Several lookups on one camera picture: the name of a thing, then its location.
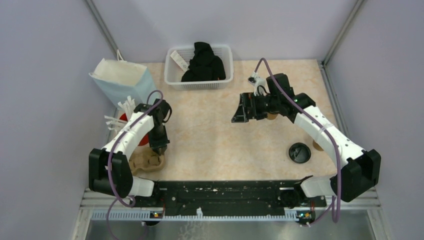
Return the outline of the brown paper coffee cup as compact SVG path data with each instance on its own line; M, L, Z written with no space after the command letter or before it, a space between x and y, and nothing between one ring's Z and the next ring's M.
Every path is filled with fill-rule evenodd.
M268 120L275 120L277 117L278 117L278 114L268 113L266 118Z

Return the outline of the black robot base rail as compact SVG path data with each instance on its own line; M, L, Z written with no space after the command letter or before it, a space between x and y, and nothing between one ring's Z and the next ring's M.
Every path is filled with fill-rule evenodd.
M157 207L167 217L282 216L294 208L326 207L324 196L306 198L295 191L296 180L171 181L154 183L150 197L137 196L136 208Z

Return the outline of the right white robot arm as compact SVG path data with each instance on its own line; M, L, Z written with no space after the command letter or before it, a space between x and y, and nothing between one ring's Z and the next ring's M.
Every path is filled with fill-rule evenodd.
M365 150L351 141L306 93L294 92L286 74L278 73L264 79L253 73L247 81L254 91L240 94L232 123L263 120L268 115L287 117L312 137L337 168L333 176L302 179L293 192L297 205L307 206L314 197L324 195L351 202L379 182L381 155L375 149Z

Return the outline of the stack of paper cups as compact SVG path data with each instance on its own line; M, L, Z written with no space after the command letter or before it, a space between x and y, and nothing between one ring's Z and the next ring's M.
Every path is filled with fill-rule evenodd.
M317 151L320 151L320 152L323 152L324 151L324 149L315 141L315 140L313 140L312 141L312 146L317 150Z

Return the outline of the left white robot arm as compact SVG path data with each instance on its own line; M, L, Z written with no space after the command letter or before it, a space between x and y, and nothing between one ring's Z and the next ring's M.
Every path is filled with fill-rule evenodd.
M133 176L129 159L140 141L147 136L154 153L162 156L169 144L165 123L172 112L165 101L156 99L153 105L139 104L131 118L105 146L94 148L88 155L89 189L126 198L141 197L149 207L160 202L160 193L152 180Z

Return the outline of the light blue paper bag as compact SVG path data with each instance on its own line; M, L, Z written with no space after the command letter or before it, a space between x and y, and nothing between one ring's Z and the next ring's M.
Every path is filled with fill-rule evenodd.
M128 96L137 105L145 104L149 94L157 89L148 67L124 60L119 50L116 59L103 58L89 76L116 108Z

